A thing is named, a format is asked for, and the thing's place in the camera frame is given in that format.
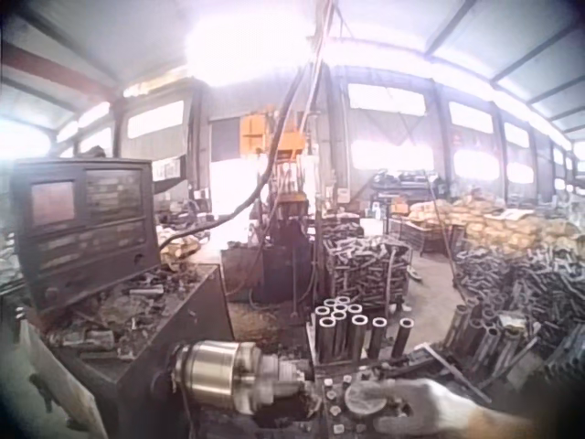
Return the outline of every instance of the hand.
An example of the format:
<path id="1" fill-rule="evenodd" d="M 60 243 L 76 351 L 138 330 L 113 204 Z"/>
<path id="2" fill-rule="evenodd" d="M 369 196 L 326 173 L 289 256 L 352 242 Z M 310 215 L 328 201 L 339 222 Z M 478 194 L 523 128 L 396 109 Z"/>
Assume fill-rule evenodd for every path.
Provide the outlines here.
<path id="1" fill-rule="evenodd" d="M 365 397 L 400 398 L 410 407 L 410 415 L 381 417 L 374 427 L 382 434 L 436 434 L 447 430 L 461 431 L 468 427 L 472 413 L 479 407 L 455 395 L 436 381 L 387 380 L 377 389 L 366 391 Z"/>

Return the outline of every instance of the black cable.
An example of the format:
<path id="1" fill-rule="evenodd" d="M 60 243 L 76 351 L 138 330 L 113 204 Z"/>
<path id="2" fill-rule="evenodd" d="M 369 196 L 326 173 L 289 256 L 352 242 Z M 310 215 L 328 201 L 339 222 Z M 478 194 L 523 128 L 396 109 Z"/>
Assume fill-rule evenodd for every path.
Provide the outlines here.
<path id="1" fill-rule="evenodd" d="M 292 80 L 291 87 L 289 88 L 289 90 L 286 93 L 286 96 L 284 97 L 284 102 L 282 103 L 282 108 L 281 108 L 280 113 L 278 115 L 278 121 L 276 123 L 276 128 L 274 130 L 274 136 L 272 137 L 272 140 L 271 140 L 271 147 L 270 147 L 270 152 L 269 152 L 269 156 L 268 156 L 268 164 L 266 165 L 266 170 L 264 171 L 264 174 L 262 174 L 262 177 L 261 177 L 260 181 L 258 182 L 258 186 L 256 186 L 256 188 L 250 194 L 250 196 L 248 198 L 246 198 L 246 200 L 243 203 L 241 203 L 239 206 L 237 206 L 234 209 L 234 211 L 231 212 L 225 218 L 218 219 L 216 221 L 212 221 L 212 222 L 209 222 L 207 224 L 202 224 L 198 227 L 194 227 L 193 229 L 183 230 L 183 231 L 181 231 L 173 236 L 170 236 L 169 238 L 164 240 L 163 243 L 158 247 L 159 250 L 162 250 L 164 247 L 166 247 L 168 244 L 170 244 L 173 240 L 176 240 L 178 238 L 184 238 L 185 236 L 192 235 L 194 233 L 199 233 L 200 231 L 215 229 L 217 226 L 220 226 L 220 225 L 225 224 L 226 222 L 228 222 L 230 220 L 233 220 L 244 209 L 246 209 L 249 205 L 251 205 L 254 202 L 254 200 L 256 200 L 260 196 L 262 188 L 264 187 L 264 185 L 266 185 L 266 183 L 268 183 L 268 180 L 271 177 L 272 170 L 274 168 L 274 162 L 276 160 L 276 153 L 278 151 L 278 145 L 281 141 L 282 132 L 284 131 L 284 125 L 286 124 L 286 120 L 288 118 L 289 111 L 291 110 L 294 96 L 296 95 L 296 92 L 299 90 L 299 85 L 301 84 L 301 80 L 303 79 L 303 75 L 304 75 L 305 70 L 306 70 L 306 65 L 297 71 L 296 76 Z"/>

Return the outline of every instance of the person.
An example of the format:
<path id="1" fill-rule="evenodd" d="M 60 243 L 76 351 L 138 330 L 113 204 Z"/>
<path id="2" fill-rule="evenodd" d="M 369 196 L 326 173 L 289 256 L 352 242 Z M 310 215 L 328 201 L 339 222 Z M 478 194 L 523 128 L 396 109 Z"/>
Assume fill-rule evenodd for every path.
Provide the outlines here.
<path id="1" fill-rule="evenodd" d="M 386 380 L 366 391 L 365 398 L 400 398 L 410 407 L 405 417 L 379 417 L 381 434 L 454 433 L 462 439 L 567 439 L 585 437 L 582 386 L 561 399 L 542 395 L 545 416 L 527 419 L 482 407 L 434 380 Z"/>

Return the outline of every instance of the bolt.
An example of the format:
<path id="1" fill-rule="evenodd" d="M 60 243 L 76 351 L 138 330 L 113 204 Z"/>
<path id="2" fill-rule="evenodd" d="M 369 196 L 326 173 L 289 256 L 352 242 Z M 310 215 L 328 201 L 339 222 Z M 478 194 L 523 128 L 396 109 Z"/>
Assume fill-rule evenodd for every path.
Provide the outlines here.
<path id="1" fill-rule="evenodd" d="M 341 423 L 336 423 L 333 426 L 333 434 L 343 434 L 346 432 L 346 428 Z"/>
<path id="2" fill-rule="evenodd" d="M 338 416 L 339 413 L 341 413 L 341 409 L 339 408 L 338 405 L 334 405 L 333 407 L 331 407 L 329 409 L 329 412 L 331 413 L 332 416 Z"/>

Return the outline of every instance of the floor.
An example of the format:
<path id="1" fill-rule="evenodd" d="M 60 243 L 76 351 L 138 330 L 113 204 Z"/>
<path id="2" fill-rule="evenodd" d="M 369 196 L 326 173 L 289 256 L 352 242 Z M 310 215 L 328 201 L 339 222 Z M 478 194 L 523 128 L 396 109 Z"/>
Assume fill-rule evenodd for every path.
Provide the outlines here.
<path id="1" fill-rule="evenodd" d="M 365 220 L 367 234 L 381 232 L 381 223 Z M 226 236 L 212 235 L 211 241 L 203 245 L 195 255 L 196 262 L 219 263 L 219 250 L 226 246 Z M 440 340 L 447 332 L 454 308 L 461 302 L 461 297 L 452 288 L 452 275 L 447 260 L 442 256 L 415 256 L 413 266 L 422 276 L 422 282 L 410 281 L 407 304 L 412 308 L 404 316 L 413 318 L 415 327 L 410 333 L 407 349 L 414 348 L 425 341 Z M 294 355 L 302 338 L 302 322 L 291 319 L 291 304 L 282 304 L 271 308 L 252 308 L 250 304 L 230 304 L 229 312 L 238 340 L 259 341 L 267 351 Z M 296 323 L 293 331 L 287 328 L 289 323 Z M 393 319 L 388 331 L 395 334 L 398 318 Z M 54 408 L 52 414 L 45 413 L 44 403 L 36 389 L 27 382 L 32 369 L 21 349 L 10 343 L 6 332 L 2 335 L 0 346 L 0 395 L 4 404 L 16 411 L 16 418 L 26 429 L 27 437 L 82 438 L 86 434 L 72 432 L 65 428 L 66 416 L 60 408 Z M 2 434 L 4 412 L 0 412 L 0 436 Z"/>

